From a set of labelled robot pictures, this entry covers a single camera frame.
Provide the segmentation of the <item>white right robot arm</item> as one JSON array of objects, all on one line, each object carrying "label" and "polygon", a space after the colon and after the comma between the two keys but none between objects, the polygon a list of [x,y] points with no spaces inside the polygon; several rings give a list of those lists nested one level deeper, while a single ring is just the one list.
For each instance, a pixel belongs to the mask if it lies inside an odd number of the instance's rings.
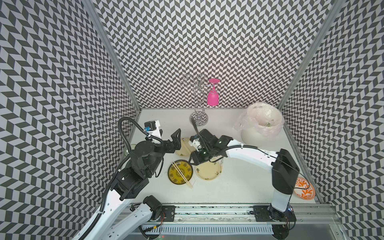
[{"label": "white right robot arm", "polygon": [[296,187],[300,168],[289,151],[285,149],[277,152],[262,150],[225,135],[217,138],[206,129],[199,131],[195,120],[191,120],[191,124],[196,131],[196,134],[189,140],[190,146],[195,149],[189,158],[191,165],[215,164],[228,158],[240,164],[238,170],[244,170],[245,166],[249,165],[263,177],[270,176],[271,183],[268,185],[273,187],[272,200],[268,207],[254,207],[252,213],[256,220],[287,224],[296,221],[290,200]]}]

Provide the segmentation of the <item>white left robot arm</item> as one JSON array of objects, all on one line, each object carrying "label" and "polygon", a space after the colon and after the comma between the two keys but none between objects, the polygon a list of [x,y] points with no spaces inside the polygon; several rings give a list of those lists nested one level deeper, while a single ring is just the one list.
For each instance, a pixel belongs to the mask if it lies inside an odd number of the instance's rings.
[{"label": "white left robot arm", "polygon": [[[132,123],[146,137],[134,149],[122,129],[124,121]],[[181,129],[177,129],[170,140],[164,141],[159,121],[146,122],[142,128],[134,119],[122,117],[118,121],[118,131],[129,153],[108,183],[99,208],[73,237],[75,240],[123,240],[141,225],[161,216],[162,203],[154,196],[148,196],[132,213],[116,222],[121,212],[149,184],[165,154],[181,149]]]}]

